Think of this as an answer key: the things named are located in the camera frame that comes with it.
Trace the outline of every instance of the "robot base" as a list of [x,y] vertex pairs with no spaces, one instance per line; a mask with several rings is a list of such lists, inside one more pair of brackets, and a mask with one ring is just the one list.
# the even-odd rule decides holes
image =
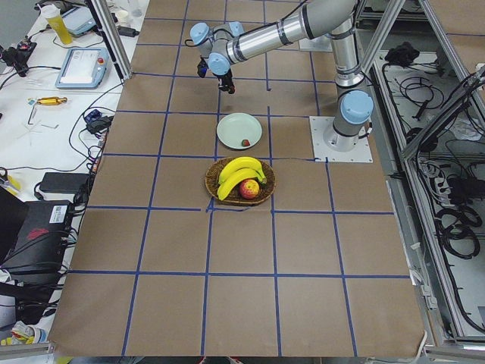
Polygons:
[[[313,141],[313,154],[318,162],[348,162],[348,163],[372,163],[371,148],[367,138],[359,139],[355,148],[349,152],[338,152],[330,148],[324,141],[324,131],[333,123],[333,117],[311,116],[311,140]],[[364,135],[362,128],[359,135]]]

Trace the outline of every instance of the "wicker basket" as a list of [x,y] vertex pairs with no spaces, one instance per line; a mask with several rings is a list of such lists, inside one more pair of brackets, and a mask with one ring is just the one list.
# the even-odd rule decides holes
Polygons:
[[227,165],[227,163],[235,158],[236,157],[219,159],[208,169],[207,173],[205,174],[205,186],[207,187],[207,191],[218,202],[223,203],[224,205],[254,206],[259,205],[260,203],[269,199],[274,192],[274,188],[276,187],[276,177],[274,176],[273,168],[271,168],[268,163],[265,163],[263,161],[260,162],[263,167],[263,172],[266,176],[267,182],[266,184],[259,184],[259,194],[254,199],[243,199],[239,194],[239,186],[234,187],[233,190],[230,191],[229,196],[224,201],[220,201],[218,199],[217,189],[219,188],[219,174]]

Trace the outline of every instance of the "blue tape grid line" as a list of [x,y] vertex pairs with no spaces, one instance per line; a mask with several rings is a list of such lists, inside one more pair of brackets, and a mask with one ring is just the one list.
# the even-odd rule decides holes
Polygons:
[[[189,10],[189,0],[186,0],[185,14],[184,14],[184,20],[183,20],[183,23],[182,23],[182,31],[180,33],[179,43],[182,42],[183,28],[185,27],[185,22],[186,22],[185,18],[187,17],[187,11],[188,10]],[[181,48],[181,46],[179,45],[178,50],[177,50],[177,56],[176,56],[176,59],[175,59],[173,75],[175,75],[175,73],[177,71],[177,64],[178,64],[179,57],[180,57],[180,48]],[[171,103],[172,94],[173,94],[173,91],[174,91],[174,81],[175,81],[175,78],[172,78],[170,93],[168,95],[168,100],[167,100],[167,107],[166,107],[167,110],[170,109],[170,103]],[[166,127],[167,127],[167,118],[168,118],[168,114],[165,114],[164,126],[163,126],[163,130],[161,132],[160,145],[158,146],[158,154],[159,155],[161,155],[161,149],[162,149],[163,142],[164,142],[165,131],[166,131]],[[153,175],[152,191],[150,193],[150,200],[149,200],[148,211],[147,211],[147,214],[146,214],[145,227],[143,229],[142,243],[141,243],[141,246],[140,246],[140,249],[139,249],[138,263],[137,263],[137,266],[136,266],[136,273],[135,273],[135,281],[133,283],[133,292],[132,292],[131,301],[130,301],[130,311],[128,312],[127,328],[126,328],[125,335],[124,335],[124,342],[123,342],[123,349],[121,351],[121,356],[126,355],[128,339],[130,337],[130,326],[131,326],[131,319],[133,317],[133,307],[134,307],[135,298],[136,298],[136,289],[138,287],[139,272],[140,272],[141,264],[142,264],[143,249],[145,247],[145,242],[146,242],[146,234],[148,232],[151,207],[152,207],[153,198],[154,198],[154,195],[155,195],[155,187],[156,187],[156,184],[157,184],[157,176],[158,176],[158,169],[159,169],[159,166],[160,166],[160,160],[161,160],[161,157],[158,156],[157,157],[157,163],[156,163],[156,166],[155,166],[155,173]]]
[[[227,1],[224,3],[224,23],[227,17]],[[217,95],[217,122],[219,122],[221,117],[221,91]],[[217,136],[214,138],[214,161],[217,161]],[[206,212],[209,211],[209,226],[208,226],[208,237],[207,237],[207,256],[205,257],[205,280],[204,280],[204,298],[202,306],[202,333],[201,333],[201,343],[200,343],[200,355],[205,355],[205,335],[207,327],[207,305],[208,305],[208,290],[209,290],[209,271],[211,265],[211,241],[212,241],[212,222],[214,220],[214,198],[208,205]]]
[[330,194],[330,206],[332,208],[332,218],[333,218],[333,228],[335,229],[336,248],[339,254],[340,273],[342,274],[343,294],[346,301],[347,319],[349,320],[350,338],[352,340],[352,349],[354,351],[354,356],[358,356],[357,343],[355,342],[354,325],[352,323],[352,313],[350,310],[349,292],[347,290],[345,269],[343,267],[342,249],[340,246],[340,238],[339,238],[339,227],[336,221],[335,203],[333,201],[333,191],[332,191],[332,180],[330,178],[330,169],[328,167],[328,160],[325,162],[325,171],[327,172],[328,192]]

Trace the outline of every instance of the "small red fruit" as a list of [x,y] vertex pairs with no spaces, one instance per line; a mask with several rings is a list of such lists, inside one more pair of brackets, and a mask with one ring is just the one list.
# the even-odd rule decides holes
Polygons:
[[243,199],[254,199],[259,194],[259,184],[255,180],[244,180],[239,185],[239,193]]

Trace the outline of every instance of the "robotic arm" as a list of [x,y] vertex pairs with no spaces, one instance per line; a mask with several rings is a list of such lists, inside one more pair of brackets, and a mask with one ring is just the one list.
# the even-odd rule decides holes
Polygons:
[[247,61],[303,38],[330,34],[336,62],[339,113],[324,139],[331,148],[345,152],[357,143],[362,125],[369,119],[374,103],[358,90],[364,80],[355,47],[352,13],[356,0],[314,0],[299,6],[274,23],[244,33],[239,22],[210,28],[205,23],[192,27],[190,36],[201,53],[198,75],[207,70],[219,79],[219,89],[235,93],[232,64]]
[[210,69],[220,88],[233,93],[232,64],[247,61],[303,38],[330,33],[336,60],[337,84],[343,88],[363,81],[355,53],[352,12],[355,0],[314,0],[274,23],[243,32],[239,22],[210,28],[205,23],[192,27],[190,36],[201,53],[199,76]]

